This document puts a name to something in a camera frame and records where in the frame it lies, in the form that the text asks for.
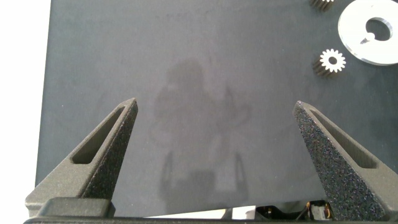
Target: small gear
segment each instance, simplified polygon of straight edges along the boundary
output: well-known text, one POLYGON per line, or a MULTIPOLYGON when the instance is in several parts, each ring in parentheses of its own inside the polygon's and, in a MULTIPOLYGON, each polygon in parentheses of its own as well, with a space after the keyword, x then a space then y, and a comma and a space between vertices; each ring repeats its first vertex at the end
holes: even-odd
POLYGON ((310 0, 310 4, 313 7, 317 7, 319 10, 326 12, 333 5, 334 0, 310 0))
POLYGON ((342 53, 338 53, 338 50, 326 50, 322 52, 320 58, 313 64, 313 70, 319 76, 328 76, 341 72, 345 68, 345 59, 342 53))

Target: white background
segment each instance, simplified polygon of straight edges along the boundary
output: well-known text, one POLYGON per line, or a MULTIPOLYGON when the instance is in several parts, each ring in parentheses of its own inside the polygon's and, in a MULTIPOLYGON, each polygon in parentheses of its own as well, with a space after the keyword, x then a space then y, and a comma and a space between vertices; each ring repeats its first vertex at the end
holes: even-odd
POLYGON ((33 190, 50 0, 0 1, 1 223, 23 223, 33 190))

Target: metal gear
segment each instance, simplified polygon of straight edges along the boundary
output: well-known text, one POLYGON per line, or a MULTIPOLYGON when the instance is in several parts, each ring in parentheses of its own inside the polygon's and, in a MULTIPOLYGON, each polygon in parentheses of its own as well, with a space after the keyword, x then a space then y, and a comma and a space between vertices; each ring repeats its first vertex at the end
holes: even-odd
POLYGON ((313 64, 313 70, 319 76, 329 76, 341 72, 345 64, 343 54, 330 49, 322 52, 320 58, 313 64))
POLYGON ((313 7, 317 7, 319 10, 326 12, 333 5, 334 0, 310 0, 310 4, 313 7))

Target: gray table surface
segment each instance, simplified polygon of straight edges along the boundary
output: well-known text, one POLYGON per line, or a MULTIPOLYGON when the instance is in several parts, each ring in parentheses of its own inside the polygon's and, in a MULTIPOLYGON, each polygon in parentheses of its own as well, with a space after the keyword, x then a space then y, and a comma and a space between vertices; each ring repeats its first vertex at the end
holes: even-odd
POLYGON ((139 113, 113 197, 151 216, 324 197, 292 116, 310 103, 398 171, 398 65, 352 56, 307 0, 51 5, 38 184, 120 102, 139 113), (344 73, 316 77, 326 49, 344 73))

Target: black surface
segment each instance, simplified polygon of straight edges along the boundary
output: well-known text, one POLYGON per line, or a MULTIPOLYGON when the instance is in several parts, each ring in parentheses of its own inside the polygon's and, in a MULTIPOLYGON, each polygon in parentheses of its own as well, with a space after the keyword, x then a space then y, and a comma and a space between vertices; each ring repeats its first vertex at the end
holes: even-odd
POLYGON ((52 1, 36 184, 131 97, 116 216, 324 197, 297 100, 397 172, 398 66, 343 47, 350 2, 322 13, 306 0, 52 1), (331 48, 344 73, 316 77, 312 62, 331 48))

